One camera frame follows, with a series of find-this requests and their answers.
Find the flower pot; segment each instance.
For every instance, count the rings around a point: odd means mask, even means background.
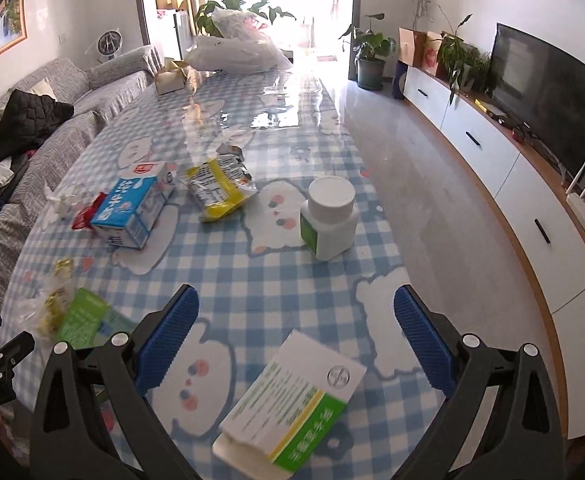
[[[383,88],[381,79],[386,62],[383,59],[360,59],[357,61],[357,86],[378,92]]]

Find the white plastic bag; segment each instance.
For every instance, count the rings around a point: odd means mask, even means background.
[[[195,70],[254,74],[292,67],[266,34],[268,25],[258,15],[243,10],[215,9],[212,19],[224,37],[196,37],[195,46],[184,57]]]

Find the table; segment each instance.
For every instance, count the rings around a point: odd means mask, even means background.
[[[318,78],[192,71],[184,91],[158,96],[149,88],[103,130],[60,189],[110,189],[141,160],[167,160],[181,174],[222,142],[242,147],[260,192],[220,222],[202,224],[198,205],[179,186],[137,251],[106,246],[44,210],[6,294],[0,346],[22,330],[20,302],[35,297],[39,277],[60,258],[74,261],[77,286],[136,321],[189,283],[200,295],[200,317],[148,398],[199,475],[243,478],[212,455],[218,424],[296,328],[368,371],[295,478],[388,480],[441,398],[394,319],[394,292],[409,277],[367,170]],[[308,186],[324,174],[352,182],[361,212],[354,247],[328,263],[303,247],[298,226]],[[28,408],[46,359],[37,348],[16,368],[15,391]],[[122,458],[134,463],[109,408],[104,416]]]

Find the green label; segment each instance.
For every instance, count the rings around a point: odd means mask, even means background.
[[[57,341],[67,341],[76,350],[93,346],[99,324],[110,306],[98,295],[80,288],[59,330]]]
[[[341,400],[324,394],[308,420],[279,454],[274,464],[291,473],[297,471],[308,460],[345,407],[346,404]]]
[[[317,254],[317,232],[306,217],[300,213],[301,239],[306,242],[308,247]]]

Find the floor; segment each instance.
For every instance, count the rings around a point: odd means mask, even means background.
[[[458,332],[488,346],[534,343],[556,391],[550,344],[519,259],[473,180],[439,131],[391,84],[368,92],[336,64],[317,64],[343,123],[377,188],[413,287]],[[496,388],[490,388],[455,467],[467,463],[483,434]]]

